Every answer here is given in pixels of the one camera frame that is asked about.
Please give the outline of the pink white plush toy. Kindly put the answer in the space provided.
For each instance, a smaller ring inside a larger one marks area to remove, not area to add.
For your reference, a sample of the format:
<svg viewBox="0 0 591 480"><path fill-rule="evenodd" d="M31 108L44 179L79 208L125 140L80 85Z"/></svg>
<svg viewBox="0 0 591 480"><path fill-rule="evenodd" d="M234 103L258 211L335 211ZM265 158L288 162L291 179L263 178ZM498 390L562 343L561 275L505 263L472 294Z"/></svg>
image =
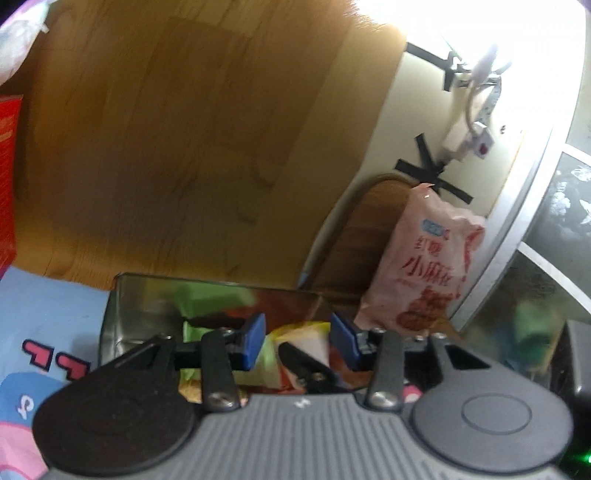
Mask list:
<svg viewBox="0 0 591 480"><path fill-rule="evenodd" d="M46 19L53 0L1 2L1 84L22 66L40 33L46 33Z"/></svg>

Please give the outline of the pink snack bag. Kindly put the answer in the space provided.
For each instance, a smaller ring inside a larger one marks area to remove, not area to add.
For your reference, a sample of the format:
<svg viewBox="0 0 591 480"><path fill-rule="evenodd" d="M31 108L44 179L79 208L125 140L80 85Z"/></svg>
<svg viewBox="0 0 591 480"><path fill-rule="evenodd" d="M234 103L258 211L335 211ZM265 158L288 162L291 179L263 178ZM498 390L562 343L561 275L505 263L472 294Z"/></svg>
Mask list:
<svg viewBox="0 0 591 480"><path fill-rule="evenodd" d="M484 218L442 200L429 184L412 188L356 325L404 333L432 329L461 296L484 236Z"/></svg>

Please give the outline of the dark cardboard box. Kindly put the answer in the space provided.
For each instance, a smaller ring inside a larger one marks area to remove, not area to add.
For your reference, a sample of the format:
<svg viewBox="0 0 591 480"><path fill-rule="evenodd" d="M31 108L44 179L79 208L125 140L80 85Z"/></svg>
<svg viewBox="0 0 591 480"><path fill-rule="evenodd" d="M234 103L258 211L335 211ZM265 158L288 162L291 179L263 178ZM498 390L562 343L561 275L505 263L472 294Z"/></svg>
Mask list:
<svg viewBox="0 0 591 480"><path fill-rule="evenodd" d="M169 343L171 364L177 384L181 370L174 367L175 347L183 343L181 317L175 297L188 286L224 285L249 289L256 307L266 314L266 339L249 372L235 372L236 385L252 388L253 393L301 394L304 389L297 378L280 362L277 349L290 342L335 372L336 393L365 387L367 372L354 372L346 367L338 350L329 343L334 308L321 295L297 290L252 287L232 283L214 283L122 274L115 279L109 294L100 334L99 362L106 364L154 337Z"/></svg>

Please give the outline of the wooden headboard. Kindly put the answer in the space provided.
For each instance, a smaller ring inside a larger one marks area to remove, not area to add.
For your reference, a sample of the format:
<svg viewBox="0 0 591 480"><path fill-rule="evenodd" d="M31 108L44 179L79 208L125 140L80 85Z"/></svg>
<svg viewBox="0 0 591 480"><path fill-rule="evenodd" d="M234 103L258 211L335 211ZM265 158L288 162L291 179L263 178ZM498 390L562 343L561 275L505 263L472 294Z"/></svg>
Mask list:
<svg viewBox="0 0 591 480"><path fill-rule="evenodd" d="M59 1L4 91L23 270L287 287L406 47L359 1Z"/></svg>

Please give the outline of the frosted glass sliding door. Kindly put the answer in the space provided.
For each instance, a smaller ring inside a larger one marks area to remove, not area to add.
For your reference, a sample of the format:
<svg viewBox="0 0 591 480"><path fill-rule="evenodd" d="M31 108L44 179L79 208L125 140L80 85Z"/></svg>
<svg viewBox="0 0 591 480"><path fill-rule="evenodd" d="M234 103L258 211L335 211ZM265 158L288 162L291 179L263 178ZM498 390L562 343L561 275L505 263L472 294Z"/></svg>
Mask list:
<svg viewBox="0 0 591 480"><path fill-rule="evenodd" d="M453 316L468 343L530 378L563 327L590 320L590 76L565 137L549 143L519 213Z"/></svg>

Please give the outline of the white power strip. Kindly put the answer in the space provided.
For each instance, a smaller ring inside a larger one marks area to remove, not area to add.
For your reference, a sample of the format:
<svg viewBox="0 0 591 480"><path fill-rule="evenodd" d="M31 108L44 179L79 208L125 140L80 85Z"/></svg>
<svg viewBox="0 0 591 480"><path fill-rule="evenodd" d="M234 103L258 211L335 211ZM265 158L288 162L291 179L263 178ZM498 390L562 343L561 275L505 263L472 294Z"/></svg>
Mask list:
<svg viewBox="0 0 591 480"><path fill-rule="evenodd" d="M463 114L442 144L445 161L462 162L469 154L484 159L494 145L492 114L502 92L502 78L492 75L477 86L469 86Z"/></svg>

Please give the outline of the black speaker box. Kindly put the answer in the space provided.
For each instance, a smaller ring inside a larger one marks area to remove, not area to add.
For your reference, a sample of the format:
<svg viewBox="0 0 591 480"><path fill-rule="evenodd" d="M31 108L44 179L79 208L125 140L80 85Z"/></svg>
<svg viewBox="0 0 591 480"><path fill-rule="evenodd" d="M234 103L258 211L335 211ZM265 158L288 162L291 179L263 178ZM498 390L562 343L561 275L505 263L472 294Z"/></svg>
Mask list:
<svg viewBox="0 0 591 480"><path fill-rule="evenodd" d="M575 415L590 415L590 325L568 320L551 362L550 389Z"/></svg>

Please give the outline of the light green snack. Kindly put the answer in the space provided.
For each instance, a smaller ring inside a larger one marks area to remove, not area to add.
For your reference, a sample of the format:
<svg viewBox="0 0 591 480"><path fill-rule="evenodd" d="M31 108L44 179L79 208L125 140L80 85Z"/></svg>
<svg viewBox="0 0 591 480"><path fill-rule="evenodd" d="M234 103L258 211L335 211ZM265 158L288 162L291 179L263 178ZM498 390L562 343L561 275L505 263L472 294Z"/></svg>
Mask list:
<svg viewBox="0 0 591 480"><path fill-rule="evenodd" d="M183 343L198 341L207 332L205 328L191 327L188 324L188 320L191 318L221 312L231 317L248 318L253 313L263 312L256 307L256 298L252 292L242 287L213 284L183 287L177 292L175 301L183 318ZM198 369L181 369L181 377L191 376L200 378L200 371Z"/></svg>

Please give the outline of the red gift bag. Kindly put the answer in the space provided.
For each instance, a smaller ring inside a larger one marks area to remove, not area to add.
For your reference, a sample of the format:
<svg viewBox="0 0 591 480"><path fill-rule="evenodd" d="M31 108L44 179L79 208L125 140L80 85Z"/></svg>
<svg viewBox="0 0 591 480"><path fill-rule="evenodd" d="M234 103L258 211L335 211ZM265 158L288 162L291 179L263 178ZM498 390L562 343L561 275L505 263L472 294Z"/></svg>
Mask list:
<svg viewBox="0 0 591 480"><path fill-rule="evenodd" d="M13 167L22 96L2 96L0 103L0 271L16 257Z"/></svg>

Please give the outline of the beige nut snack packet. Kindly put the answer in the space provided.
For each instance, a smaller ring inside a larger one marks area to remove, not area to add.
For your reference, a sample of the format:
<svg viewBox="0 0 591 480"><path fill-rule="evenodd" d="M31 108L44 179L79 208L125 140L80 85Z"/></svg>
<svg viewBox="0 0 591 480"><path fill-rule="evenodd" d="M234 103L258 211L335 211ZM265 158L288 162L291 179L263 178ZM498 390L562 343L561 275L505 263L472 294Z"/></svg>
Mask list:
<svg viewBox="0 0 591 480"><path fill-rule="evenodd" d="M178 391L188 402L194 404L202 403L201 379L197 378L197 376L181 377L179 380ZM240 405L245 406L249 402L252 393L252 388L239 386L238 394Z"/></svg>

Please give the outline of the wooden chair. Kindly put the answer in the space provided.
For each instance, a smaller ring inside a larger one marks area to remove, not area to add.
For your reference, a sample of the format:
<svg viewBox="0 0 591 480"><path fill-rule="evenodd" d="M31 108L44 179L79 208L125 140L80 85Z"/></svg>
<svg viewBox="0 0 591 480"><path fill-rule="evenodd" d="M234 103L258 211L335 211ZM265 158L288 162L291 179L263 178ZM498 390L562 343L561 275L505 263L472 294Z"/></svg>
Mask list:
<svg viewBox="0 0 591 480"><path fill-rule="evenodd" d="M325 297L342 316L356 324L360 303L370 288L382 255L406 207L412 184L396 176L367 180L346 201L328 238L315 257L305 289ZM459 334L448 317L430 330L404 333L406 336L441 333L452 339Z"/></svg>

